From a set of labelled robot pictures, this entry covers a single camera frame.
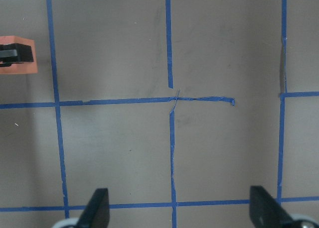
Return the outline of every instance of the blue grid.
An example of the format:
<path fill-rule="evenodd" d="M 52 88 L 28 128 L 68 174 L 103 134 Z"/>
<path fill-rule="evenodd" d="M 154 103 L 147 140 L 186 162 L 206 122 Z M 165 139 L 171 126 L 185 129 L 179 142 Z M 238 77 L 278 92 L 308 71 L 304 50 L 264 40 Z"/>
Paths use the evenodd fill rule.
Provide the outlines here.
<path fill-rule="evenodd" d="M 234 98 L 227 97 L 203 97 L 203 98 L 185 98 L 185 97 L 163 97 L 163 98 L 141 98 L 141 99 L 118 99 L 118 100 L 92 100 L 83 101 L 60 101 L 57 80 L 57 65 L 55 58 L 55 40 L 53 30 L 52 16 L 52 0 L 46 0 L 47 16 L 50 39 L 51 66 L 54 89 L 54 103 L 20 103 L 20 104 L 2 104 L 0 109 L 19 109 L 19 108 L 55 108 L 60 168 L 62 178 L 63 206 L 48 206 L 48 207 L 13 207 L 0 208 L 0 212 L 30 212 L 30 211 L 64 211 L 65 217 L 69 217 L 70 210 L 83 210 L 85 206 L 69 206 L 66 172 L 64 164 L 64 149 L 63 149 L 63 133 L 61 125 L 61 106 L 90 106 L 90 105 L 110 105 L 110 104 L 137 104 L 137 103 L 168 103 L 175 100 L 175 105 L 169 114 L 169 130 L 170 130 L 170 166 L 171 166 L 171 202 L 170 203 L 135 203 L 135 204 L 111 204 L 111 209 L 126 209 L 126 208 L 161 208 L 172 207 L 172 227 L 177 227 L 177 207 L 191 206 L 215 206 L 215 205 L 240 205 L 249 204 L 249 200 L 221 200 L 221 201 L 194 201 L 194 202 L 177 202 L 176 190 L 174 186 L 174 147 L 175 147 L 175 128 L 174 128 L 174 109 L 177 101 L 210 101 L 210 102 L 227 102 L 235 105 Z M 170 0 L 165 0 L 166 6 L 166 42 L 167 42 L 167 71 L 168 71 L 168 86 L 173 88 L 172 74 L 172 46 L 171 46 L 171 13 Z M 286 68 L 286 53 L 287 53 L 287 0 L 282 0 L 282 43 L 284 51 L 284 85 L 285 92 L 280 96 L 280 134 L 279 134 L 279 160 L 278 160 L 278 182 L 277 182 L 277 201 L 279 203 L 289 202 L 307 202 L 319 201 L 319 196 L 315 197 L 291 197 L 282 198 L 282 179 L 283 179 L 283 158 L 284 158 L 284 132 L 285 132 L 285 98 L 298 97 L 318 97 L 319 92 L 293 92 L 289 93 L 287 89 L 287 68 Z"/>

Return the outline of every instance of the vertical blue tape strip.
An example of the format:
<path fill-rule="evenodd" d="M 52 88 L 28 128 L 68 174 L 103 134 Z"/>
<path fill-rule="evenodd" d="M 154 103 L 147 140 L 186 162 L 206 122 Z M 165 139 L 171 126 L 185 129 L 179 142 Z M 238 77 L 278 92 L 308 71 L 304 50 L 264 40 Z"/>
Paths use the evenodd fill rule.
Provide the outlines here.
<path fill-rule="evenodd" d="M 66 187 L 66 173 L 65 173 L 65 164 L 64 164 L 64 149 L 63 149 L 63 136 L 62 136 L 62 124 L 61 124 L 61 109 L 60 109 L 60 105 L 59 105 L 60 98 L 59 98 L 57 67 L 56 67 L 56 58 L 55 58 L 52 0 L 46 0 L 46 6 L 47 6 L 49 38 L 50 38 L 54 101 L 56 104 L 55 115 L 56 115 L 56 126 L 57 126 L 58 145 L 59 145 L 59 156 L 60 156 L 63 204 L 64 204 L 65 217 L 69 218 L 68 192 L 67 192 L 67 187 Z"/>
<path fill-rule="evenodd" d="M 165 0 L 166 6 L 166 42 L 167 42 L 167 70 L 168 70 L 168 87 L 173 88 L 173 61 L 171 48 L 171 14 L 170 14 L 170 0 Z"/>
<path fill-rule="evenodd" d="M 175 150 L 175 106 L 169 113 L 169 138 L 170 138 L 170 185 L 172 203 L 172 228 L 177 228 L 176 190 L 174 181 L 174 150 Z"/>
<path fill-rule="evenodd" d="M 282 26 L 281 26 L 282 43 L 284 47 L 284 83 L 285 93 L 287 93 L 287 0 L 282 0 Z"/>
<path fill-rule="evenodd" d="M 281 97 L 279 121 L 279 154 L 277 177 L 277 202 L 282 202 L 283 162 L 284 162 L 284 135 L 285 135 L 285 97 Z"/>

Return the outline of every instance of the orange box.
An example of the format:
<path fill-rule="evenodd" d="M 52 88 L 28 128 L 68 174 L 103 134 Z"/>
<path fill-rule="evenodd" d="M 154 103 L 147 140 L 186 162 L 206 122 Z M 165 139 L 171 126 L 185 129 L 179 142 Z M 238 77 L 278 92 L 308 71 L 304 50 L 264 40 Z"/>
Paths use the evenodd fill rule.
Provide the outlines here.
<path fill-rule="evenodd" d="M 38 73 L 34 40 L 24 39 L 14 35 L 0 36 L 0 45 L 8 45 L 14 43 L 31 46 L 33 62 L 23 62 L 22 64 L 12 64 L 9 67 L 0 67 L 0 74 L 16 75 Z"/>

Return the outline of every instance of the grid square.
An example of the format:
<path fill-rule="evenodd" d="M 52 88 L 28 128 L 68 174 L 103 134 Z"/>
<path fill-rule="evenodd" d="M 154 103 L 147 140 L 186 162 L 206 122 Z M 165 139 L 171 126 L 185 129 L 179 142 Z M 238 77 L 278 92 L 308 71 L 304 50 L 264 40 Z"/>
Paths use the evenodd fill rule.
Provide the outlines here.
<path fill-rule="evenodd" d="M 61 108 L 69 204 L 170 202 L 171 103 Z"/>
<path fill-rule="evenodd" d="M 313 202 L 287 202 L 282 203 L 282 207 L 289 214 L 302 214 L 319 221 L 319 201 Z"/>
<path fill-rule="evenodd" d="M 111 209 L 108 228 L 171 228 L 170 207 Z M 71 217 L 79 217 L 82 211 L 70 211 Z"/>
<path fill-rule="evenodd" d="M 283 197 L 318 196 L 318 97 L 286 98 Z"/>
<path fill-rule="evenodd" d="M 35 41 L 37 74 L 0 75 L 0 104 L 52 102 L 53 85 L 45 0 L 0 0 L 0 35 Z"/>
<path fill-rule="evenodd" d="M 189 97 L 278 94 L 281 0 L 171 0 L 173 75 Z"/>
<path fill-rule="evenodd" d="M 1 212 L 1 228 L 50 228 L 59 220 L 63 220 L 64 212 Z"/>
<path fill-rule="evenodd" d="M 287 82 L 290 92 L 319 90 L 318 10 L 318 0 L 287 0 Z"/>
<path fill-rule="evenodd" d="M 0 207 L 61 206 L 54 108 L 0 110 Z"/>
<path fill-rule="evenodd" d="M 253 228 L 249 220 L 248 205 L 178 207 L 178 227 L 246 227 Z"/>
<path fill-rule="evenodd" d="M 237 101 L 236 107 L 178 102 L 178 202 L 248 199 L 251 185 L 263 185 L 276 196 L 278 103 L 265 98 Z"/>
<path fill-rule="evenodd" d="M 165 0 L 52 0 L 61 100 L 162 97 Z"/>

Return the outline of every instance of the gray floor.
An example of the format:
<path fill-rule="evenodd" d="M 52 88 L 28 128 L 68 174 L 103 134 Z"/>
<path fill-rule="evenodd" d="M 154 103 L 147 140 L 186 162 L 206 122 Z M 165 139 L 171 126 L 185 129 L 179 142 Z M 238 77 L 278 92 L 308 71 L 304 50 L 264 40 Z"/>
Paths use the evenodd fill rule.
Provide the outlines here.
<path fill-rule="evenodd" d="M 319 91 L 317 2 L 288 0 L 289 92 Z M 39 66 L 34 75 L 0 75 L 0 108 L 51 103 L 0 110 L 0 226 L 50 227 L 64 218 L 60 135 L 71 217 L 97 187 L 109 188 L 112 205 L 169 204 L 175 101 L 61 106 L 58 134 L 46 0 L 0 0 L 0 10 L 0 35 L 34 39 Z M 235 98 L 235 106 L 177 102 L 177 202 L 247 200 L 250 185 L 277 196 L 281 0 L 171 0 L 174 89 L 165 0 L 52 0 L 52 12 L 62 102 L 178 90 L 180 97 Z M 318 200 L 318 103 L 286 98 L 283 198 Z M 235 203 L 179 206 L 177 226 L 252 227 L 248 204 Z M 283 207 L 319 220 L 318 201 Z M 172 207 L 111 209 L 110 227 L 170 228 Z"/>

